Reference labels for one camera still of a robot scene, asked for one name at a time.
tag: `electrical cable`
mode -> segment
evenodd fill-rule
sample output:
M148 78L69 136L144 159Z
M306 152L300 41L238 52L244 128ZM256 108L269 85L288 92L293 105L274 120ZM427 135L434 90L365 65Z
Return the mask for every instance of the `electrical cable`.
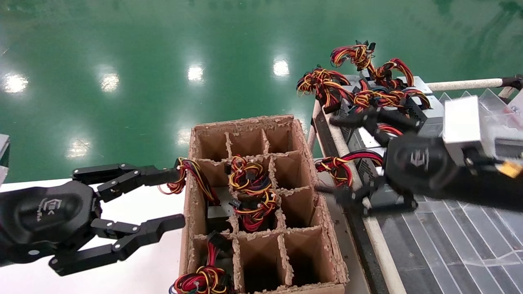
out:
M314 163L314 166L319 173L328 172L336 186L347 185L350 187L353 183L353 175L347 163L357 159L371 159L375 166L383 165L383 156L379 153L372 150L358 150L342 157L334 156L320 159Z
M163 191L161 186L158 185L158 189L160 190L160 192L167 195L180 194L184 190L187 178L187 171L189 171L196 179L198 186L202 190L205 197L209 200L209 202L211 202L213 205L220 204L220 200L216 196L214 190L211 188L209 181L202 173L200 165L198 165L197 162L183 157L179 157L175 166L176 169L179 170L179 179L173 183L167 183L167 188L169 188L170 190L169 192Z
M332 70L326 70L319 65L310 72L306 72L298 80L296 91L302 95L314 94L325 107L338 104L340 99L352 101L352 94L343 89L342 86L350 85L347 78Z
M207 264L193 274L179 276L169 287L169 294L223 294L230 291L229 281L222 280L225 270L214 266L219 250L211 242L207 242L207 250Z
M264 171L261 164L254 160L248 162L239 155L232 158L229 184L235 190L251 196L260 195L272 187L268 171Z
M398 58L392 58L385 62L384 65L378 67L373 73L373 79L376 83L381 84L384 87L391 87L392 89L403 89L405 86L400 79L392 79L391 70L395 69L405 75L407 81L407 87L414 87L414 75L411 70L405 65L403 61Z
M246 231L256 232L265 218L276 210L276 197L274 191L265 191L261 201L257 201L256 207L233 207L240 215Z
M277 194L271 189L268 171L254 160L233 156L229 184L237 191L245 193L250 199L233 201L233 209L240 216L243 227L248 232L256 232L263 221L276 210Z

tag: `box compartment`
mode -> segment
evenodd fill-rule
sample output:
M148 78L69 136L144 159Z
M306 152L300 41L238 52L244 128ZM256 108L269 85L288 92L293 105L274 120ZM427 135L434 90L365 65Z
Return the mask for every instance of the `box compartment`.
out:
M327 237L321 227L295 230L284 235L289 263L293 270L292 284L303 286L318 282L334 282L336 277L325 246Z
M300 152L287 153L274 158L275 178L278 188L287 190L305 187L309 184L308 162Z
M269 153L286 153L298 150L294 141L293 130L290 126L274 127L265 130L269 141Z
M285 284L276 234L239 239L239 243L245 293L272 291Z
M289 195L280 194L287 228L307 228L320 223L319 211L316 210L317 195L311 189L297 190Z
M227 151L227 138L224 132L205 133L196 132L196 157L199 159L210 159L221 161L229 158Z
M248 156L263 154L262 130L256 129L229 133L232 155Z

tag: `cardboard divider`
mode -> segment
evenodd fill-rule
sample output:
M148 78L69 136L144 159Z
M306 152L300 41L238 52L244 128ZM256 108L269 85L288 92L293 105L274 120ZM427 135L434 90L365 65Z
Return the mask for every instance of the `cardboard divider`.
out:
M263 154L264 143L262 130L256 129L237 133L229 133L232 155L260 155Z
M236 292L242 293L245 289L245 282L243 279L243 266L240 254L240 243L238 239L234 239L232 241L232 249L234 251L234 255L232 258L232 264L234 269L234 275L232 276L232 279L234 283L234 289L236 290Z
M308 228L320 224L319 210L316 209L318 198L312 189L303 188L280 195L287 228Z
M303 286L318 282L336 282L332 269L327 236L322 227L292 230L284 235L285 247L292 268L292 284Z
M192 175L187 176L186 193L192 195L190 202L187 203L189 205L189 215L191 215L191 221L188 222L188 227L193 234L205 234L207 232L207 202L196 183L196 179Z
M287 254L287 248L285 247L285 239L283 235L278 236L278 248L280 249L281 255L281 268L283 270L283 282L286 287L292 286L292 267L289 263L289 255Z
M197 132L196 134L196 142L199 143L199 148L195 154L196 158L219 162L229 157L226 147L227 138L223 132Z
M278 188L287 190L309 185L308 162L299 151L274 157L275 180Z
M270 144L269 144L269 140L267 139L267 133L265 132L264 129L261 130L261 143L263 145L263 154L268 154Z
M258 234L238 239L240 245L240 280L244 292L272 291L285 285L286 272L278 246L277 234Z
M266 129L265 133L269 142L268 153L286 153L298 150L291 126Z

